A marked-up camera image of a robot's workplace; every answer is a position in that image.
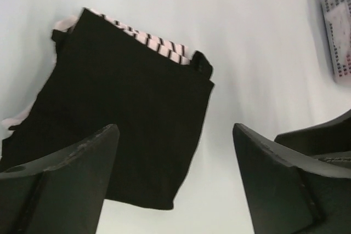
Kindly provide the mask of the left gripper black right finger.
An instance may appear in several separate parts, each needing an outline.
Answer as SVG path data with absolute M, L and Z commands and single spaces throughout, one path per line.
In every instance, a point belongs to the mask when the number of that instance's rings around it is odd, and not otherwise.
M 350 167 L 236 123 L 233 140 L 255 233 L 350 233 Z

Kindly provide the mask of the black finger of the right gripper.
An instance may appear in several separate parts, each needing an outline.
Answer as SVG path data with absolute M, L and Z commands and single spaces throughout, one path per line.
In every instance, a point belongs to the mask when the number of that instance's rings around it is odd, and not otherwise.
M 276 143 L 322 162 L 350 168 L 350 111 L 326 123 L 276 136 Z

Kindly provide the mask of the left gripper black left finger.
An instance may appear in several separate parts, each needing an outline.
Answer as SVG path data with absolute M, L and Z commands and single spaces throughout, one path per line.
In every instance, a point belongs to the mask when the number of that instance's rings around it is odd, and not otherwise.
M 109 124 L 1 172 L 1 233 L 95 233 L 119 136 Z

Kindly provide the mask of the black white striped tank top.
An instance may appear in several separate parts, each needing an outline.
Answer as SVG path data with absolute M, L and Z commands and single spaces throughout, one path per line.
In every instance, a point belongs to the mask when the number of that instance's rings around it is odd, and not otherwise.
M 90 9 L 96 15 L 104 18 L 115 27 L 120 29 L 125 34 L 133 37 L 135 40 L 141 44 L 147 46 L 148 48 L 158 52 L 162 56 L 169 58 L 170 60 L 181 64 L 190 64 L 190 52 L 189 48 L 183 44 L 174 43 L 167 39 L 161 38 L 159 36 L 154 36 L 150 33 L 139 31 L 127 24 L 124 24 L 118 20 L 115 20 L 103 13 L 99 13 L 94 9 Z M 64 20 L 60 20 L 55 23 L 52 31 L 52 38 L 58 38 L 61 33 L 70 33 L 75 27 L 78 17 L 72 15 Z M 29 115 L 34 101 L 30 102 L 22 111 L 20 111 L 14 117 L 9 117 L 1 120 L 1 126 L 7 131 L 7 135 L 11 136 L 13 133 L 13 126 L 20 125 Z

